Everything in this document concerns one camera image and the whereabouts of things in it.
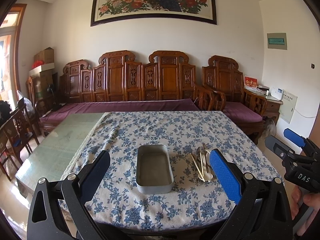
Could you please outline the right hand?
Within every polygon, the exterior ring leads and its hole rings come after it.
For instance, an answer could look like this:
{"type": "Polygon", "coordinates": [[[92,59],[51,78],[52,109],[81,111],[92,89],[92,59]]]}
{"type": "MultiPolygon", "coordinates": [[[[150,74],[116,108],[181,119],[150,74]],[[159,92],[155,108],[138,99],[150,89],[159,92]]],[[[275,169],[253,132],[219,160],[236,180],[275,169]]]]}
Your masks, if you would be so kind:
{"type": "Polygon", "coordinates": [[[302,196],[302,192],[299,187],[296,185],[293,188],[291,193],[292,203],[290,205],[291,208],[291,216],[292,219],[298,214],[299,211],[299,202],[303,200],[304,204],[313,208],[313,213],[309,216],[306,222],[298,229],[297,235],[303,236],[303,234],[307,231],[309,226],[312,224],[314,218],[316,217],[319,211],[319,193],[308,193],[302,196]]]}

